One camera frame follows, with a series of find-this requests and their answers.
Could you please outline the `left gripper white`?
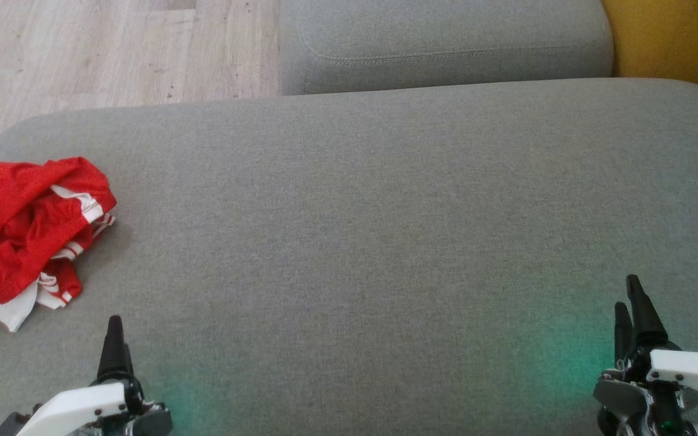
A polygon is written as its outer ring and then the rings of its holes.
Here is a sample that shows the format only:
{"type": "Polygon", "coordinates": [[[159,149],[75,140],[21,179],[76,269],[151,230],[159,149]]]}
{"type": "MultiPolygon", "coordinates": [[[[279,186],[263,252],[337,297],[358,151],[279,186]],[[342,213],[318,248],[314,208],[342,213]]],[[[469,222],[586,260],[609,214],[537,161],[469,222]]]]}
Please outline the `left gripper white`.
{"type": "Polygon", "coordinates": [[[122,318],[111,315],[99,359],[98,385],[59,392],[33,412],[16,434],[171,434],[171,411],[164,403],[144,400],[141,390],[131,383],[134,378],[122,318]]]}

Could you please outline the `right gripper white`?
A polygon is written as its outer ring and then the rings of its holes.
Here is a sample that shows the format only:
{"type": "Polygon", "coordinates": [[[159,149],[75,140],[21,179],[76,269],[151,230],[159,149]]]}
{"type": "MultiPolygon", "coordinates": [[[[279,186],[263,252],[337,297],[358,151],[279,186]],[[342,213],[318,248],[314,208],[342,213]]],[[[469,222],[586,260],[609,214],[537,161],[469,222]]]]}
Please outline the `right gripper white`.
{"type": "Polygon", "coordinates": [[[626,279],[631,314],[613,307],[614,369],[597,379],[593,397],[603,435],[698,435],[686,413],[698,405],[698,352],[668,349],[668,333],[637,275],[626,279]],[[631,351],[662,348],[629,359],[631,351]]]}

